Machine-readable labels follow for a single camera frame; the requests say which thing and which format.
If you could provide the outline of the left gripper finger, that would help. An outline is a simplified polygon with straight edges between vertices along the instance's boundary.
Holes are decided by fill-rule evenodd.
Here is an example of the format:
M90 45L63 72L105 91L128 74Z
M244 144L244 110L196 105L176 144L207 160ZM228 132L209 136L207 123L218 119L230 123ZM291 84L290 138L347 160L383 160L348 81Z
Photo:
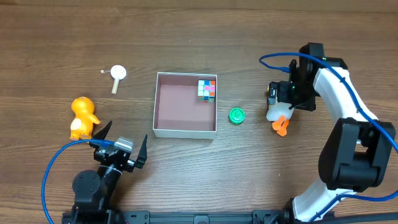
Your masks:
M98 131L96 134L92 136L92 139L97 139L97 140L105 140L106 135L108 134L112 121L109 121L109 123L100 131Z
M141 148L137 155L135 167L138 169L142 169L144 167L144 164L146 163L146 160L147 160L147 135L145 135L144 140L141 144Z

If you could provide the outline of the orange dinosaur toy figure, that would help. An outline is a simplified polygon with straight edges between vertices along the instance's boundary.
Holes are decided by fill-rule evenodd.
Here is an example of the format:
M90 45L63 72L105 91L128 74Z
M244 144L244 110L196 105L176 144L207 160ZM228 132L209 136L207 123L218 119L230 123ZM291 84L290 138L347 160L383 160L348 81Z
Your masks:
M72 141L91 139L94 124L101 123L94 115L94 103L88 97L78 97L72 103L72 111L75 118L70 125L70 139Z

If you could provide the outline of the white duck plush toy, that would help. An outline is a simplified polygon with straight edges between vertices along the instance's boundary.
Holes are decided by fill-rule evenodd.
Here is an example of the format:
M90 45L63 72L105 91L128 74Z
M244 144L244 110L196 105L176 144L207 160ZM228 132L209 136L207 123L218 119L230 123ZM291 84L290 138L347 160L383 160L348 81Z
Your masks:
M277 84L271 82L267 87L267 114L266 119L272 123L273 130L284 137L294 108L290 103L279 102L277 97Z

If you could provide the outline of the green round plastic toy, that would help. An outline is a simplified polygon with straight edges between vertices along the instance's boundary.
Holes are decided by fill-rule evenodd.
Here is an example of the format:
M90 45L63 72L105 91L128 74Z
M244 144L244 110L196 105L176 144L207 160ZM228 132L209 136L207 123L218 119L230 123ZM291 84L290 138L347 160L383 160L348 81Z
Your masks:
M245 112L239 107L232 108L229 112L229 120L233 124L241 124L245 119Z

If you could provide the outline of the multicolour puzzle cube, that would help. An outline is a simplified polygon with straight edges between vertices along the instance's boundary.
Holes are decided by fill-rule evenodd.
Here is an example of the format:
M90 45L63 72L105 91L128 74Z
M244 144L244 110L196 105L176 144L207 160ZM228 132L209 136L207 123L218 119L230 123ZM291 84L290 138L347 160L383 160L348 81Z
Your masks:
M214 103L216 98L216 82L214 80L199 80L197 96L200 101Z

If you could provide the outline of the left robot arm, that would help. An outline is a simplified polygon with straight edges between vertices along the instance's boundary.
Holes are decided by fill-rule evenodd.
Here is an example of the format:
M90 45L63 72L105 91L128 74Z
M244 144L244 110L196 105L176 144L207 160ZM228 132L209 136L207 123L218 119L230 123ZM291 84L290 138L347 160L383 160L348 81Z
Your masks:
M120 137L109 143L105 137L112 123L94 135L88 144L94 149L93 158L99 162L97 170L84 170L73 180L75 206L93 212L111 208L110 201L123 172L141 169L147 160L147 137L143 139L137 159L132 160L134 143Z

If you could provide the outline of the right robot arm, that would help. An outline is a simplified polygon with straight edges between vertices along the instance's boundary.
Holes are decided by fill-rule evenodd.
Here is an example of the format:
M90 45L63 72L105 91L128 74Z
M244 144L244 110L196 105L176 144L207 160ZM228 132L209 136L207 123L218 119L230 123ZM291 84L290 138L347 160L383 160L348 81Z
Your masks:
M334 121L334 128L318 160L319 178L287 207L285 222L316 223L346 198L385 202L397 197L367 197L362 192L380 185L390 153L397 149L395 127L370 112L349 77L342 58L326 57L323 45L309 42L283 69L289 80L270 90L269 111L287 116L293 110L313 111L320 97Z

